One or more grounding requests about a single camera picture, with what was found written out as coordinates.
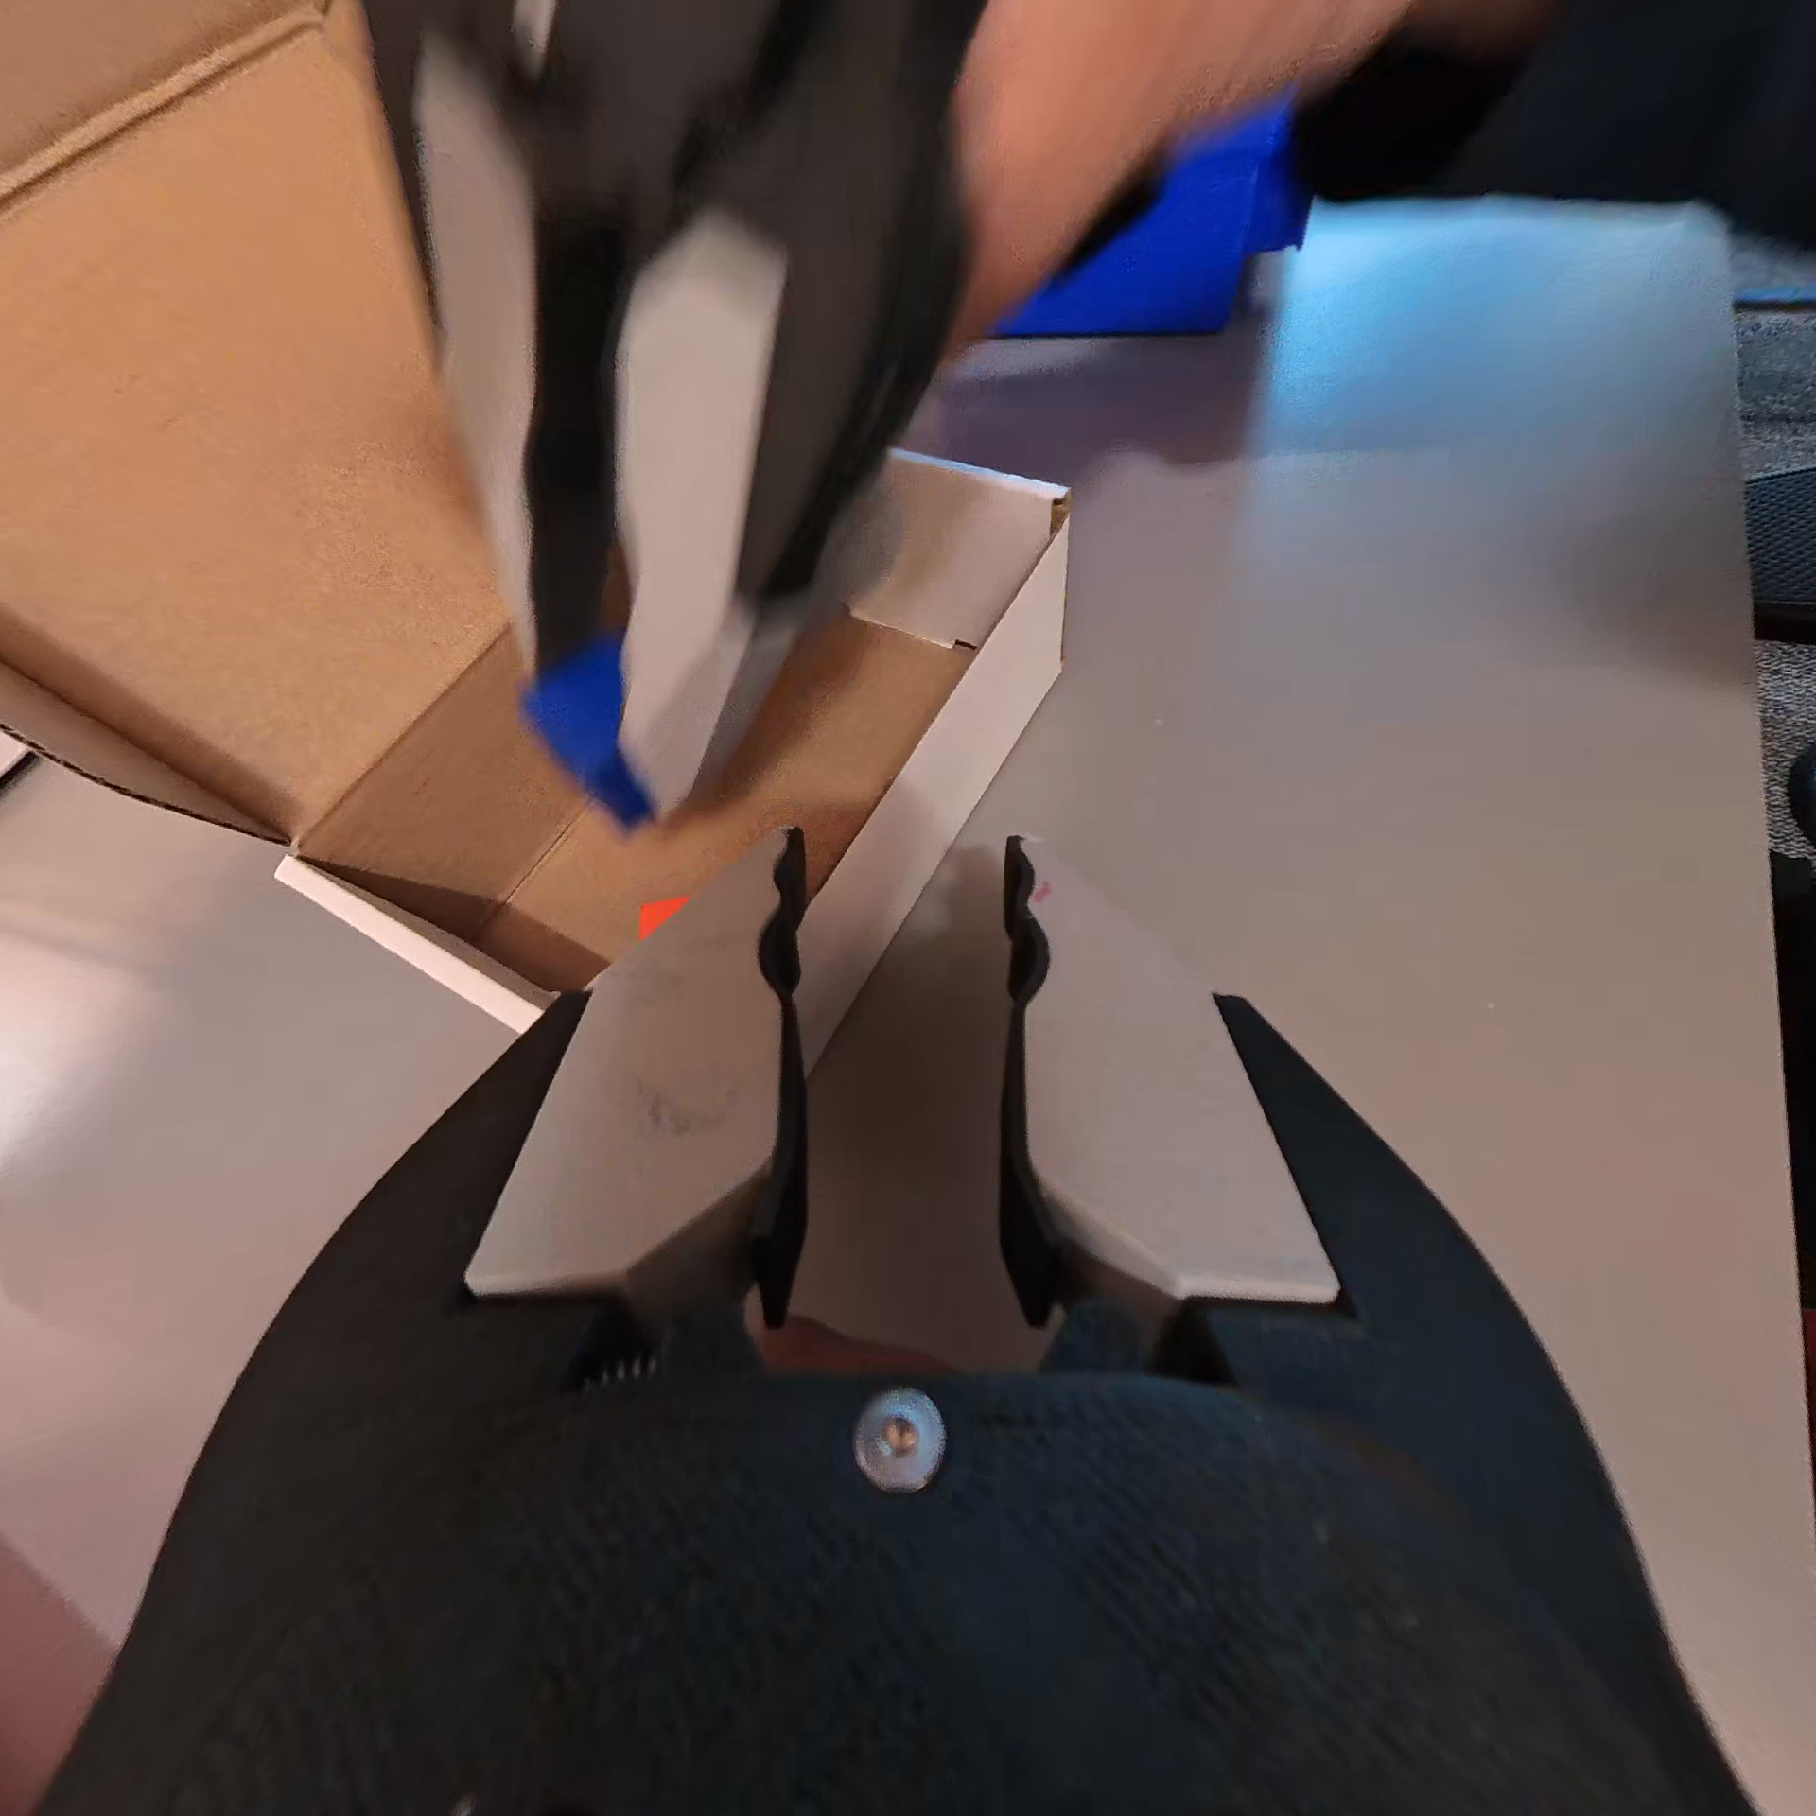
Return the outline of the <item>blue wooden cube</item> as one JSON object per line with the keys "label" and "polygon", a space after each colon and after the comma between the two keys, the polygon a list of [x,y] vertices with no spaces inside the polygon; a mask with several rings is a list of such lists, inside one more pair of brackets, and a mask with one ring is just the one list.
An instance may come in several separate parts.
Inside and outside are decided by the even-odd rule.
{"label": "blue wooden cube", "polygon": [[657,806],[623,748],[625,638],[602,632],[539,670],[522,706],[556,767],[623,831],[655,823]]}

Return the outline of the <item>white cardboard box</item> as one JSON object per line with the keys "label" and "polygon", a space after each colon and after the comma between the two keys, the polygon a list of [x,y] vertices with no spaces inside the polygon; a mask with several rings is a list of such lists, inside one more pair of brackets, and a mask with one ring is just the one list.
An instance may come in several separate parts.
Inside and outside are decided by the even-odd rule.
{"label": "white cardboard box", "polygon": [[4,4],[2,78],[4,738],[515,1033],[797,825],[823,1047],[1061,674],[1067,490],[891,456],[882,576],[619,833],[520,716],[528,386],[449,415],[360,4]]}

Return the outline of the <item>blue plastic bin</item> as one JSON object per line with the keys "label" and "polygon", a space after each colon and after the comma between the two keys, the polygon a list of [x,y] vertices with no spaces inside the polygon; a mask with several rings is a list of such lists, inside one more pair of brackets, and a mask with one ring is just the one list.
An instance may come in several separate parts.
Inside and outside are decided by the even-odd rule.
{"label": "blue plastic bin", "polygon": [[1306,241],[1290,103],[1196,131],[1099,218],[997,339],[1218,333],[1258,260]]}

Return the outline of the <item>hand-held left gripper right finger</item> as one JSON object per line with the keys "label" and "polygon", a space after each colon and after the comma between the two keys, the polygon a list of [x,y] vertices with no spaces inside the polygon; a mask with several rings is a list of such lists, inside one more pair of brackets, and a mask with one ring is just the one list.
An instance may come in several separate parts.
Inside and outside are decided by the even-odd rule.
{"label": "hand-held left gripper right finger", "polygon": [[1192,1304],[1334,1308],[1215,990],[1039,839],[1007,840],[1003,918],[997,1236],[1026,1325],[1090,1298],[1150,1325]]}

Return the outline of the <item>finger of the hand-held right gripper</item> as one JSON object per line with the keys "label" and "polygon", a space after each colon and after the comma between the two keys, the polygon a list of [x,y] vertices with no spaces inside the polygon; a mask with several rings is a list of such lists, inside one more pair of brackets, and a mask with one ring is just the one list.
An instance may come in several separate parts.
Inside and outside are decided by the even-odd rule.
{"label": "finger of the hand-held right gripper", "polygon": [[666,821],[715,784],[793,649],[740,564],[787,262],[738,224],[695,224],[630,290],[615,466],[630,577],[617,744]]}
{"label": "finger of the hand-held right gripper", "polygon": [[522,661],[537,657],[526,479],[536,398],[530,175],[488,82],[426,35],[416,129],[439,367],[500,594]]}

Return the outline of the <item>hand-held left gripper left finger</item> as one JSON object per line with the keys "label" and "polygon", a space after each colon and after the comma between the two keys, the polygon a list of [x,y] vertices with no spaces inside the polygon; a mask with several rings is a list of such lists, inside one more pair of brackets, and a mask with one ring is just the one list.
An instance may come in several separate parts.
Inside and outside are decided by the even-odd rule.
{"label": "hand-held left gripper left finger", "polygon": [[806,1240],[806,842],[763,835],[589,988],[466,1266],[477,1300],[619,1298],[647,1327],[757,1293]]}

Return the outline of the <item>person's right hand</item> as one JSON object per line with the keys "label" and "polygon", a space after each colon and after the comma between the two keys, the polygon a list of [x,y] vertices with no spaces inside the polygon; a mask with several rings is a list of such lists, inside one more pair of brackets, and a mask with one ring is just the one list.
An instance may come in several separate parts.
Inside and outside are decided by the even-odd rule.
{"label": "person's right hand", "polygon": [[1349,74],[1408,2],[991,2],[956,133],[967,277],[946,354],[1048,280],[1169,148]]}

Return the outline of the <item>person's right forearm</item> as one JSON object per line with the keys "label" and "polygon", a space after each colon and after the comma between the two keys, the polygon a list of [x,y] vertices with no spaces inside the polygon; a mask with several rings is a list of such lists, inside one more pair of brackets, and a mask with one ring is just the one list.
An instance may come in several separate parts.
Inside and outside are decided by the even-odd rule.
{"label": "person's right forearm", "polygon": [[1321,201],[1703,207],[1814,248],[1811,2],[1413,4],[1292,110]]}

